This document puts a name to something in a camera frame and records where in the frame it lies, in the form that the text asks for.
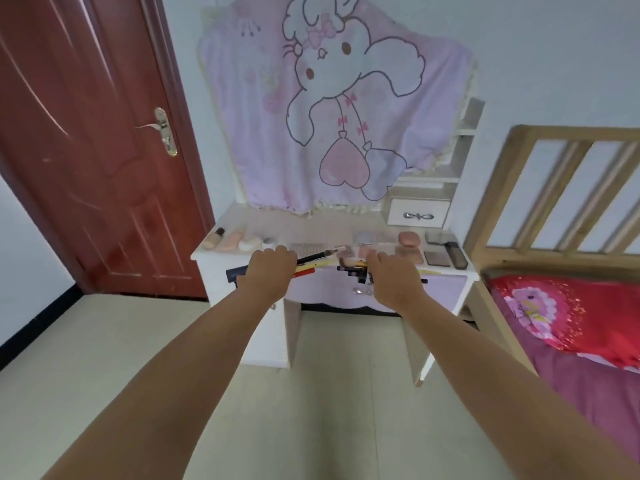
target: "pink bow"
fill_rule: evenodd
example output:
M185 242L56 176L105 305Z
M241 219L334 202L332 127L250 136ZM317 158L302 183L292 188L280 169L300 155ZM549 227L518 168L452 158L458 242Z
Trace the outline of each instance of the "pink bow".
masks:
M335 38L337 33L328 13L325 13L320 17L320 28L307 29L307 31L309 35L309 44L311 44L311 48L314 50L320 48L323 39Z
M347 107L349 107L351 104L355 103L358 98L356 97L356 94L351 93L351 97L349 97L348 95L344 95L344 97L347 98Z

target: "wooden headboard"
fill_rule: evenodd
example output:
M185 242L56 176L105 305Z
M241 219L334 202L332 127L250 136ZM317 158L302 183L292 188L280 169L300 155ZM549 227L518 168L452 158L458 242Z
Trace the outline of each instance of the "wooden headboard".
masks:
M555 167L542 186L516 237L507 247L490 246L500 215L540 140L564 141ZM554 249L532 249L574 173L599 141L621 142L602 177L574 216ZM580 245L612 204L629 177L640 165L640 129L516 126L511 129L476 212L465 250L476 270L517 269L540 273L588 273L590 276L626 280L640 279L640 255L625 254L640 234L640 200L596 252L580 251ZM514 355L535 372L527 355L504 320L482 281L468 295L469 307L480 332Z

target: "door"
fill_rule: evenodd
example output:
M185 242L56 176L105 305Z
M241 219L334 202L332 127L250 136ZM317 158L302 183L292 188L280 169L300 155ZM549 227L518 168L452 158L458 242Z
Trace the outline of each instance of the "door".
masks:
M139 1L0 0L0 88L0 157L95 289L205 297L185 162L137 128L171 121Z

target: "tiled floor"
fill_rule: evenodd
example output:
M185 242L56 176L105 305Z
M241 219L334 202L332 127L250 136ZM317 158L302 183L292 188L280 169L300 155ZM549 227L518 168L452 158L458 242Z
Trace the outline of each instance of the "tiled floor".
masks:
M0 372L0 477L32 480L204 303L87 296ZM189 464L200 479L510 479L398 319L305 313L292 370L241 365Z

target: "bed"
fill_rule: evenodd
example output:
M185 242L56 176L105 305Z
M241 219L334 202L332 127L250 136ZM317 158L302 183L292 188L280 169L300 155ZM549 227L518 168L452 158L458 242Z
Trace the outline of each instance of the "bed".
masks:
M516 225L511 243L496 246L492 243L495 240L492 234L514 189L522 188L521 174L525 166L529 163L527 168L531 168L536 163L529 161L530 157L536 158L534 148L544 141L561 142L562 150L540 184L540 190L535 192L530 210L522 223ZM556 206L562 207L572 178L584 175L580 165L589 151L602 142L619 143L593 188L587 189L577 211L564 216L568 225L555 246L541 248L541 231L546 229L547 220ZM640 301L637 300L640 254L634 253L640 243L640 198L636 191L639 165L640 129L516 126L504 144L464 246L483 278L473 286L466 302L480 332L548 382L637 461L640 461L640 368L625 370L624 360L610 363L619 357L604 361L599 360L599 355L582 356L571 347L562 350L557 344L549 345L548 340L540 338L542 335L535 335L535 330L524 326L533 320L521 320L522 316L517 316L522 308L514 305L513 293L516 289L526 289L531 282L544 282L549 286L548 293L559 290L563 296L581 289L582 296L588 298L585 308L590 309L597 308L598 299L602 299L597 286L607 290L615 288L618 294L612 296L617 298L608 298L603 304L606 306L591 314L600 327L599 331L592 332L592 341L602 337L621 338L632 346L627 354L629 360L639 358L637 349L633 348L637 347L637 339L628 332L640 330ZM620 208L621 199L617 197L622 193L624 200L633 202L618 216L617 224L611 225L611 209ZM606 230L608 237L597 249L593 246L586 249L589 246L585 243L594 241L589 239L589 234L595 228L600 233ZM581 307L581 302L571 301L565 311L578 316L583 313Z

